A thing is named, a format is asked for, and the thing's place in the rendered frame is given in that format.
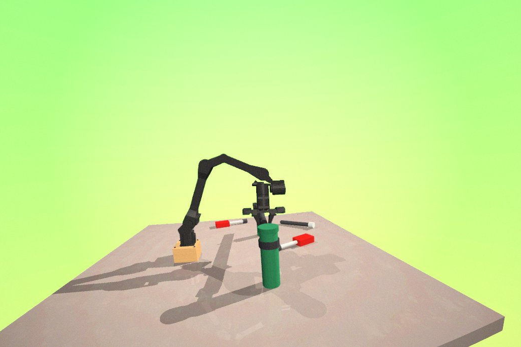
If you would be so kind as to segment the dark grey cup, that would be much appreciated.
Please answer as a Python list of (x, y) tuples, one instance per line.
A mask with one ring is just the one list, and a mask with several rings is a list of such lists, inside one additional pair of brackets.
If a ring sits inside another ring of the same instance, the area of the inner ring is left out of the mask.
[(280, 246), (279, 244), (279, 238), (277, 241), (274, 242), (261, 242), (260, 238), (258, 239), (259, 248), (263, 250), (273, 250)]

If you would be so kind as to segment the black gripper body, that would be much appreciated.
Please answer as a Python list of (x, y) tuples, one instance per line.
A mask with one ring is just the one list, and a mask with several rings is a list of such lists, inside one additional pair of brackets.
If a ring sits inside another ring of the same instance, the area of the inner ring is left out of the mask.
[[(257, 209), (251, 210), (251, 208), (243, 208), (242, 215), (257, 215), (258, 213), (269, 213), (269, 214), (280, 214), (286, 213), (285, 207), (276, 207), (275, 209), (270, 209), (269, 203), (269, 195), (257, 195)], [(262, 211), (259, 211), (262, 210)], [(266, 211), (265, 211), (266, 210)]]

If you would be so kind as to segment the green cylinder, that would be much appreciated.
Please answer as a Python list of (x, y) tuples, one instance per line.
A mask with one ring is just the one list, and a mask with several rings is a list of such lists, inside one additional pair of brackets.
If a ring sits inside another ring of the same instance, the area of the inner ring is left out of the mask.
[[(261, 242), (274, 242), (278, 240), (277, 224), (267, 223), (257, 226)], [(266, 289), (278, 288), (280, 285), (279, 249), (263, 250), (261, 252), (262, 280)]]

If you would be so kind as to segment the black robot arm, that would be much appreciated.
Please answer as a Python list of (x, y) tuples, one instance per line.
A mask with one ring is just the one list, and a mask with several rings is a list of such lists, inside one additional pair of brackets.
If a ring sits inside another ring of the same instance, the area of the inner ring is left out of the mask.
[(269, 176), (267, 169), (254, 165), (249, 165), (246, 162), (242, 162), (235, 158), (232, 158), (225, 153), (210, 159), (202, 159), (198, 163), (198, 178), (195, 185), (194, 195), (192, 197), (190, 208), (183, 219), (183, 224), (178, 229), (180, 234), (180, 246), (194, 246), (196, 243), (196, 234), (194, 233), (194, 227), (198, 224), (201, 213), (198, 213), (200, 201), (205, 188), (205, 183), (209, 177), (213, 167), (218, 166), (226, 162), (231, 166), (246, 171), (261, 181), (267, 181), (270, 184), (264, 182), (253, 182), (252, 186), (256, 186), (256, 195), (285, 195), (286, 187), (284, 180), (273, 181)]

